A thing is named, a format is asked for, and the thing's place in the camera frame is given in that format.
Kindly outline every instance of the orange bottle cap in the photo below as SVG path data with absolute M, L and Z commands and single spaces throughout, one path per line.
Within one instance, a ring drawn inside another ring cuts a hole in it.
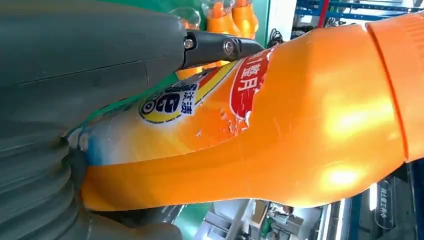
M 252 0 L 236 0 L 234 7 L 240 8 L 240 7 L 246 7 L 247 5 L 251 5 Z
M 222 17 L 208 17 L 207 31 L 217 34 L 230 34 L 236 37 L 242 36 L 231 14 L 226 14 Z
M 213 18 L 221 18 L 225 15 L 224 4 L 222 2 L 216 2 L 212 8 L 212 17 Z
M 407 162 L 424 157 L 424 12 L 367 24 L 384 59 Z
M 259 29 L 258 18 L 255 16 L 252 4 L 236 6 L 232 9 L 235 25 L 240 29 L 243 38 L 254 39 Z

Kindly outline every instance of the bottle label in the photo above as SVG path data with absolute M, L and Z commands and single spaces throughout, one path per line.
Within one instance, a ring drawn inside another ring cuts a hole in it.
M 113 109 L 69 139 L 77 139 L 94 166 L 169 158 L 222 144 L 248 130 L 271 53 L 267 49 L 206 70 Z

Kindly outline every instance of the screw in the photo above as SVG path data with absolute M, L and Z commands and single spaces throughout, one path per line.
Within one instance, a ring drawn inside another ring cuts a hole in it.
M 234 51 L 234 44 L 230 39 L 226 39 L 222 45 L 222 48 L 226 54 L 231 54 Z
M 195 42 L 191 39 L 184 40 L 184 48 L 185 49 L 191 49 L 195 45 Z

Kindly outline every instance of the orange plastic bottle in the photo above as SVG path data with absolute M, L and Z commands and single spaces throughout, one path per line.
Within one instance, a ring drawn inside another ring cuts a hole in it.
M 231 14 L 234 0 L 202 0 L 201 8 L 207 18 L 207 31 L 216 34 L 229 34 L 241 37 L 242 33 L 237 27 Z M 208 68 L 219 67 L 227 61 L 218 61 L 206 65 Z
M 313 207 L 366 190 L 424 157 L 423 16 L 316 29 L 105 116 L 80 132 L 84 204 Z
M 201 18 L 199 11 L 192 7 L 178 7 L 169 12 L 170 14 L 178 17 L 185 29 L 199 30 Z M 176 76 L 179 80 L 185 80 L 195 74 L 201 73 L 204 66 L 198 66 L 179 70 L 176 72 Z
M 255 39 L 259 23 L 253 11 L 252 0 L 235 0 L 232 18 L 243 38 Z

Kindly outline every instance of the cable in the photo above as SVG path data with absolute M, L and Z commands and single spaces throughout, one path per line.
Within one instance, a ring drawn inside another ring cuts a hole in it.
M 283 41 L 283 36 L 281 35 L 281 32 L 277 31 L 277 29 L 273 28 L 271 30 L 271 34 L 269 35 L 269 42 L 266 45 L 266 48 L 272 48 L 277 44 L 282 44 L 284 43 Z

